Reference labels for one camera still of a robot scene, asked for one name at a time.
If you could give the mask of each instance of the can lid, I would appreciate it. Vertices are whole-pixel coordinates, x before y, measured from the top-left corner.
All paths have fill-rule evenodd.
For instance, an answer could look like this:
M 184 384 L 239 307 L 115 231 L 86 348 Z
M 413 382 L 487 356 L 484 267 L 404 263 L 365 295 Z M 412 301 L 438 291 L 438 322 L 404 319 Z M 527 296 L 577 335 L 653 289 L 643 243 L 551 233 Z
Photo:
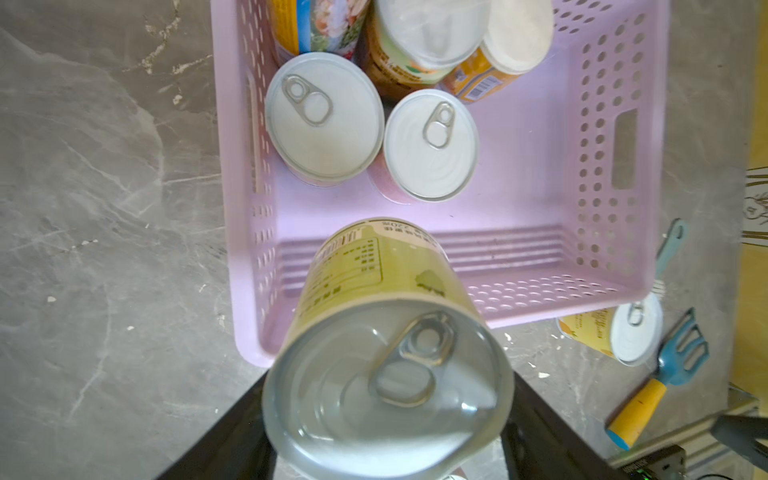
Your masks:
M 488 28 L 489 0 L 376 2 L 389 37 L 419 67 L 453 68 L 472 54 Z
M 469 182 L 479 152 L 478 130 L 469 110 L 453 95 L 435 89 L 403 98 L 384 133 L 384 156 L 395 182 L 427 201 L 447 200 Z
M 657 353 L 664 324 L 664 311 L 654 294 L 649 293 L 642 306 L 632 305 L 620 305 L 611 324 L 611 349 L 627 365 L 645 362 Z
M 480 48 L 495 68 L 520 75 L 544 60 L 553 37 L 551 0 L 491 0 L 491 19 Z
M 265 105 L 272 143 L 307 177 L 347 180 L 381 148 L 381 98 L 362 70 L 337 55 L 307 53 L 288 61 L 270 82 Z
M 299 336 L 270 370 L 262 405 L 275 449 L 311 478 L 436 478 L 499 434 L 513 385 L 477 320 L 383 300 Z

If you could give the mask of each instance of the tin can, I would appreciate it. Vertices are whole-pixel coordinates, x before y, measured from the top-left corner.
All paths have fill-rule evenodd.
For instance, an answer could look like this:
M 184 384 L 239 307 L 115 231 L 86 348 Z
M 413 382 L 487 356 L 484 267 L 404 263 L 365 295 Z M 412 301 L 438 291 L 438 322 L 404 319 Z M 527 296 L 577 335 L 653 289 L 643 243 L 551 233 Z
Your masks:
M 316 187 L 362 173 L 384 136 L 384 110 L 351 61 L 309 53 L 277 71 L 265 99 L 266 131 L 288 168 Z
M 384 97 L 398 101 L 438 84 L 479 45 L 489 3 L 376 2 L 360 64 Z
M 270 0 L 277 64 L 310 51 L 351 60 L 368 5 L 369 0 Z
M 310 478 L 439 478 L 497 437 L 513 392 L 439 244 L 379 218 L 315 255 L 262 407 L 272 445 Z
M 417 91 L 392 110 L 383 149 L 368 175 L 395 203 L 445 201 L 469 183 L 478 146 L 475 121 L 464 105 L 444 91 Z
M 551 0 L 491 0 L 480 48 L 445 76 L 442 88 L 465 104 L 474 103 L 533 70 L 553 37 Z
M 563 335 L 618 360 L 637 366 L 655 356 L 661 341 L 664 312 L 652 293 L 642 303 L 579 313 L 558 319 Z

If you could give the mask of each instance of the marble floor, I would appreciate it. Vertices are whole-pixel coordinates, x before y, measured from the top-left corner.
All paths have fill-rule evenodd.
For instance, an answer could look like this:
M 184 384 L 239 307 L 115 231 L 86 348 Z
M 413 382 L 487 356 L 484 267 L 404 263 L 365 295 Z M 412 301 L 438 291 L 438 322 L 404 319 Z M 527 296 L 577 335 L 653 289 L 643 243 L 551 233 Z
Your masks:
M 758 3 L 672 1 L 659 225 L 685 218 L 692 240 L 664 308 L 670 327 L 697 307 L 713 358 L 643 439 L 726 403 Z M 153 478 L 263 373 L 233 342 L 211 52 L 204 0 L 0 5 L 2 480 Z M 605 416 L 652 362 L 627 370 L 552 322 L 495 335 L 615 453 Z M 500 454 L 464 470 L 500 478 Z

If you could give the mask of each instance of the pink plastic basket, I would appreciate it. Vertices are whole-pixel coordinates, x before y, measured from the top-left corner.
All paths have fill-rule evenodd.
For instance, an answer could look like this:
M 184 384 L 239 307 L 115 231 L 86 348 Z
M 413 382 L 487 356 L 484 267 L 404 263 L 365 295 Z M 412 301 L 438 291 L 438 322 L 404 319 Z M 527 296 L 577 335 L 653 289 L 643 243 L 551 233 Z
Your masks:
M 272 364 L 317 248 L 366 217 L 433 233 L 491 328 L 646 294 L 669 3 L 554 6 L 547 60 L 470 107 L 481 150 L 466 190 L 443 204 L 397 205 L 365 174 L 323 189 L 286 169 L 264 127 L 276 71 L 266 0 L 211 2 L 234 334 L 246 360 Z

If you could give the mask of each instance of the can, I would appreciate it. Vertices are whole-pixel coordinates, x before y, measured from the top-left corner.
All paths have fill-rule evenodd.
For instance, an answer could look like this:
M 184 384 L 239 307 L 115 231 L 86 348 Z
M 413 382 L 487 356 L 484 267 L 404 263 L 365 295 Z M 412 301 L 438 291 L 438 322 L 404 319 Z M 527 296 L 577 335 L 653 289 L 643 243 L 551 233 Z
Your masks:
M 376 2 L 360 64 L 379 93 L 398 101 L 438 84 L 480 44 L 489 2 Z
M 384 137 L 384 110 L 351 61 L 308 53 L 288 61 L 266 91 L 266 131 L 288 168 L 316 187 L 362 173 Z
M 439 478 L 498 436 L 513 392 L 439 244 L 376 218 L 315 255 L 262 408 L 272 445 L 310 478 Z
M 270 0 L 277 64 L 311 51 L 351 60 L 368 5 L 369 0 Z
M 467 186 L 479 155 L 479 136 L 467 108 L 444 91 L 403 98 L 386 123 L 383 149 L 368 169 L 392 202 L 441 202 Z
M 553 37 L 551 0 L 491 0 L 480 48 L 445 76 L 442 88 L 465 104 L 474 103 L 533 70 Z
M 664 311 L 652 293 L 642 303 L 579 313 L 558 319 L 563 335 L 618 360 L 637 366 L 658 353 Z

